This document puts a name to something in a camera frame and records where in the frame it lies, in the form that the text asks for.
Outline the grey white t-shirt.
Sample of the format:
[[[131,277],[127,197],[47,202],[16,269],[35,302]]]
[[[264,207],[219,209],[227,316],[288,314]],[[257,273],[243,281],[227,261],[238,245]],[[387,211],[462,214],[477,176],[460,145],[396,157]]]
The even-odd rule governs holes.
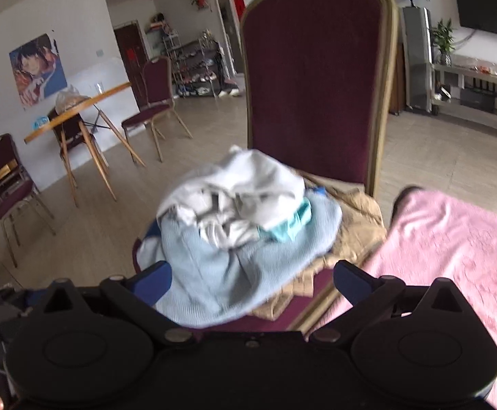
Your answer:
[[[289,167],[258,150],[232,147],[217,163],[187,172],[165,194],[156,213],[199,230],[221,249],[255,241],[294,218],[304,181]]]

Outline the tan beige jacket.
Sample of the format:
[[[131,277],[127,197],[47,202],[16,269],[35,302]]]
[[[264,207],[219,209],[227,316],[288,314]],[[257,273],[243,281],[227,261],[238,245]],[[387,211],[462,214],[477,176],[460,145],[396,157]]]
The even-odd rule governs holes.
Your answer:
[[[330,269],[337,260],[344,259],[360,265],[379,243],[385,240],[387,229],[381,209],[372,196],[361,187],[349,187],[339,180],[317,177],[301,172],[308,188],[324,187],[327,195],[336,200],[343,214],[332,248],[317,257],[305,269],[298,272],[267,302],[250,312],[268,321],[278,320],[296,299],[310,299],[317,291],[317,275]]]

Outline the light blue knit sweater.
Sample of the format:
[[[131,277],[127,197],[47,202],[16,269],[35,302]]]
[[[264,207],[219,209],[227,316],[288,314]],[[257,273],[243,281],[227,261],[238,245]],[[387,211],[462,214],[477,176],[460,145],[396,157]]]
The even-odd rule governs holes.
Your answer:
[[[236,249],[205,242],[194,226],[165,214],[159,236],[144,239],[136,251],[140,269],[160,261],[173,280],[155,308],[175,323],[204,329],[237,320],[265,303],[333,246],[342,219],[338,202],[308,190],[311,220],[292,242],[260,238]]]

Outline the turquoise garment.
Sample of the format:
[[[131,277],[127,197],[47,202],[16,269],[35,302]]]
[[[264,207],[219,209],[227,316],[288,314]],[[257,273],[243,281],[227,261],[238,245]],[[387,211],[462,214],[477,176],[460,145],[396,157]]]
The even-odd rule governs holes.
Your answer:
[[[259,235],[262,239],[271,239],[279,243],[293,242],[296,236],[311,221],[311,217],[311,202],[307,197],[304,197],[292,218],[269,230],[259,228]]]

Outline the pink blanket table cover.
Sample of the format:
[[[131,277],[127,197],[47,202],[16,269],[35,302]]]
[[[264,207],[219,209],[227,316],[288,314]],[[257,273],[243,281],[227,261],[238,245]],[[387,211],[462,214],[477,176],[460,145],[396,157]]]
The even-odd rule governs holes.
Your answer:
[[[405,290],[353,306],[311,340],[342,358],[334,409],[497,409],[497,215],[444,193],[407,189],[369,261]]]

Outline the maroon chair at left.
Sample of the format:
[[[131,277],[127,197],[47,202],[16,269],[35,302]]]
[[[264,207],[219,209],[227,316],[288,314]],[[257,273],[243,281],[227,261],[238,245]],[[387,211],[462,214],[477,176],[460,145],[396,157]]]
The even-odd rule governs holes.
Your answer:
[[[35,212],[52,235],[56,234],[52,224],[41,210],[50,219],[54,219],[54,215],[44,204],[39,188],[22,164],[12,135],[5,133],[0,135],[0,229],[15,269],[18,267],[18,261],[9,238],[8,229],[12,231],[15,243],[20,246],[21,241],[15,226],[14,214],[25,205]]]

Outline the round wooden table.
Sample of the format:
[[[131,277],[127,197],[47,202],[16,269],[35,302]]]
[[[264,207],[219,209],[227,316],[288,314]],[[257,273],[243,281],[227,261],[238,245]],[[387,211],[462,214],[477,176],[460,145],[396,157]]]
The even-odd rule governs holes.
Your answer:
[[[64,111],[61,114],[58,114],[53,120],[48,120],[47,123],[45,123],[43,126],[39,127],[38,129],[35,129],[33,132],[31,132],[29,135],[27,135],[24,139],[23,142],[25,144],[28,144],[29,142],[34,141],[36,138],[40,137],[46,132],[53,132],[54,129],[60,128],[61,132],[61,137],[60,137],[60,143],[61,143],[61,149],[62,149],[62,154],[64,157],[64,162],[66,165],[66,171],[67,171],[67,177],[70,183],[70,192],[74,201],[74,205],[78,205],[77,202],[77,197],[76,197],[76,187],[74,183],[74,178],[73,178],[73,172],[70,167],[70,160],[68,157],[68,146],[66,144],[66,132],[64,132],[63,124],[67,122],[68,120],[74,118],[78,114],[81,114],[83,110],[86,110],[89,107],[95,106],[98,102],[101,102],[103,100],[107,100],[108,98],[112,97],[115,94],[121,93],[122,91],[125,91],[127,89],[131,88],[131,82],[124,82],[120,85],[114,86],[108,91],[103,92],[102,94],[95,95],[90,98],[84,99],[81,103],[77,104],[74,107],[71,107],[70,109]],[[140,158],[140,156],[134,151],[132,146],[129,144],[127,139],[119,129],[114,125],[114,123],[109,119],[109,117],[104,113],[102,109],[97,110],[99,115],[102,117],[102,120],[106,123],[106,125],[109,127],[109,129],[113,132],[113,134],[116,136],[116,138],[121,142],[121,144],[127,149],[129,154],[131,154],[131,158],[134,159],[135,162],[137,162],[139,165],[142,167],[146,167],[146,163]],[[114,193],[112,186],[109,182],[108,178],[108,173],[107,170],[105,169],[105,165],[103,163],[103,159],[99,156],[98,152],[96,151],[95,145],[93,145],[93,142],[90,137],[90,132],[87,129],[87,126],[85,125],[85,122],[83,120],[78,120],[77,121],[78,127],[80,129],[80,132],[83,137],[83,142],[85,143],[90,156],[92,160],[95,163],[96,169],[98,170],[100,177],[104,181],[104,184],[106,185],[112,199],[114,201],[117,201],[117,196]]]

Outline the maroon chair by table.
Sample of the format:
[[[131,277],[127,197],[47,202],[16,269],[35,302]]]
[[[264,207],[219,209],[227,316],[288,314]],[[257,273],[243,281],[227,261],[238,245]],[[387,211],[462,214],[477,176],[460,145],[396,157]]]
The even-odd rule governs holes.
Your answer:
[[[129,132],[133,129],[141,126],[148,129],[156,147],[158,159],[162,162],[163,155],[160,149],[160,140],[165,140],[165,136],[157,126],[158,119],[172,114],[184,129],[187,137],[192,139],[193,135],[175,108],[173,72],[170,58],[168,56],[158,56],[154,60],[148,61],[144,65],[142,77],[147,104],[141,107],[137,114],[124,120],[121,123],[121,128],[126,140],[129,140]]]

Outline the shoe rack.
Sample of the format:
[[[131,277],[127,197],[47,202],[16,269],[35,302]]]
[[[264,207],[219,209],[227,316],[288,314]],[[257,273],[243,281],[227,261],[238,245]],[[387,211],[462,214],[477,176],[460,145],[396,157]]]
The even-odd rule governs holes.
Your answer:
[[[225,83],[224,58],[209,30],[186,43],[181,43],[176,32],[163,41],[172,64],[173,87],[179,97],[216,97],[221,92]]]

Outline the grey tv shelf unit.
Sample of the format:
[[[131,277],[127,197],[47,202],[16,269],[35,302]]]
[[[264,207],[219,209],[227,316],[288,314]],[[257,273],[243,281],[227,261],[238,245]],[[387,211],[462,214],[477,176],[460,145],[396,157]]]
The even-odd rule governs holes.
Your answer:
[[[459,56],[433,65],[432,113],[497,129],[497,64]]]

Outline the maroon gold banquet chair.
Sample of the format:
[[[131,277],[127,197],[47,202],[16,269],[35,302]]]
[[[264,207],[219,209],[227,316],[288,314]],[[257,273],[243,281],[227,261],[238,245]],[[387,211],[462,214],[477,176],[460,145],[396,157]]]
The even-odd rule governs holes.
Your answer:
[[[393,0],[254,0],[241,21],[247,144],[240,148],[375,199],[397,31]],[[327,195],[302,180],[304,197]],[[248,313],[204,329],[307,330],[336,299],[333,268],[315,278],[314,297],[294,300],[276,321]],[[167,327],[200,330],[151,309]]]

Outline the potted green plant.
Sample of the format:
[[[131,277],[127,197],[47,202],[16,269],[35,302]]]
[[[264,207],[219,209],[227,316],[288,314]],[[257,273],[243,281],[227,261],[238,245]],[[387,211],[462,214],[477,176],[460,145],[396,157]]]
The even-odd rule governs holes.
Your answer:
[[[440,19],[438,24],[431,29],[433,46],[439,50],[439,62],[441,65],[452,64],[453,46],[453,23],[450,18]]]

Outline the silver tower speaker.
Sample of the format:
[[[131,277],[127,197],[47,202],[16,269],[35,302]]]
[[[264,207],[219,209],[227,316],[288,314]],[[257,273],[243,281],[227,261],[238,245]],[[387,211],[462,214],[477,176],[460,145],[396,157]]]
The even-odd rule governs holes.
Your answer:
[[[401,9],[404,46],[406,106],[413,111],[431,113],[433,67],[429,13],[427,8]]]

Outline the anime wall poster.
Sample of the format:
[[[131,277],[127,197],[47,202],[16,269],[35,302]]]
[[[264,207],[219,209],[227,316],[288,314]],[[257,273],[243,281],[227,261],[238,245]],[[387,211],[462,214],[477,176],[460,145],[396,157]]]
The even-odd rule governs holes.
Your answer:
[[[24,109],[38,105],[68,85],[57,43],[48,33],[11,51],[9,60]]]

